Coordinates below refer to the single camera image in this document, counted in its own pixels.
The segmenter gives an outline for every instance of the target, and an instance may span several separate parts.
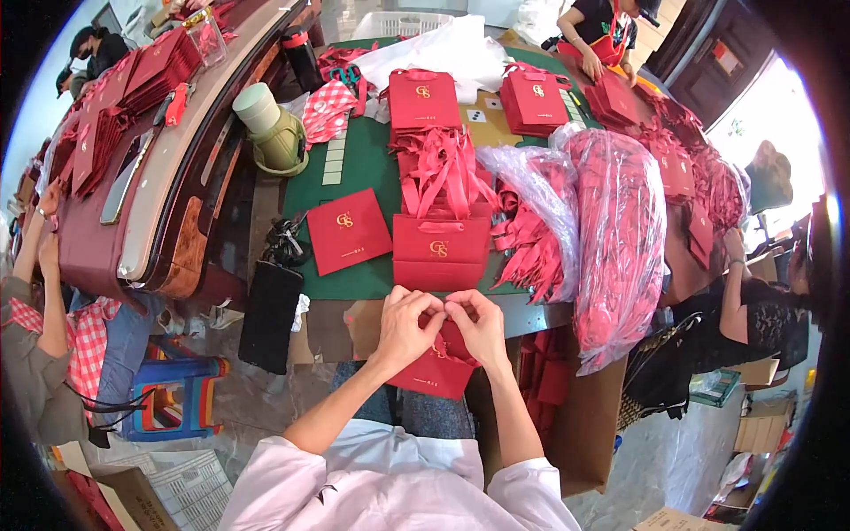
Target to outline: door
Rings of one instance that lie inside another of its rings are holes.
[[[757,13],[729,0],[670,93],[707,131],[755,81],[776,43]]]

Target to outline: red and white checkered cloth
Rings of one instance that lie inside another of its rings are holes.
[[[304,105],[304,130],[307,149],[312,144],[332,140],[348,126],[346,114],[357,106],[357,98],[339,80],[332,79],[310,94]]]
[[[10,321],[39,336],[44,332],[44,317],[38,311],[14,297],[9,299],[9,304],[12,307]],[[120,308],[120,302],[98,297],[85,308],[67,315],[66,340],[73,345],[67,380],[84,397],[98,397],[100,371],[106,355],[104,320],[113,320]],[[86,416],[91,419],[91,412],[87,410]]]

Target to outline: hand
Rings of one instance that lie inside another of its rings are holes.
[[[38,249],[38,264],[44,279],[59,278],[59,236],[49,232]]]
[[[741,235],[735,227],[729,229],[723,236],[723,244],[726,246],[726,256],[730,262],[732,260],[746,260],[744,242],[741,241]]]
[[[638,74],[635,73],[632,63],[623,63],[620,65],[626,75],[629,77],[629,87],[634,87],[638,84]]]
[[[478,290],[467,290],[447,296],[445,311],[460,329],[467,350],[484,370],[510,370],[501,308]]]
[[[587,74],[587,76],[593,81],[602,77],[602,74],[605,72],[604,67],[602,66],[602,61],[599,60],[599,56],[596,55],[596,52],[593,50],[587,50],[584,53],[584,60],[581,62],[581,69],[584,70],[585,74]]]
[[[422,314],[431,315],[425,330],[419,328]],[[443,302],[437,297],[395,286],[383,300],[381,340],[366,364],[392,378],[433,346],[444,320]]]
[[[211,3],[213,3],[213,0],[189,0],[186,2],[186,7],[194,13],[198,9],[203,9]]]
[[[38,198],[38,207],[44,211],[45,216],[53,216],[59,210],[59,199],[62,192],[62,182],[55,179],[48,188],[44,190],[44,195]]]

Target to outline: plastic basket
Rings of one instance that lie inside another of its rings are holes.
[[[455,17],[450,14],[410,13],[407,11],[376,11],[367,13],[352,40],[374,39],[378,37],[414,37],[451,22]]]
[[[732,391],[741,379],[741,373],[728,369],[720,369],[720,372],[722,374],[720,381],[714,384],[714,387],[708,392],[691,393],[691,402],[710,405],[715,408],[722,408],[726,405],[729,397],[732,396]]]

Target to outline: black pouch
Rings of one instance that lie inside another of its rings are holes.
[[[257,261],[242,324],[239,359],[272,374],[286,374],[289,334],[303,288],[301,274]]]

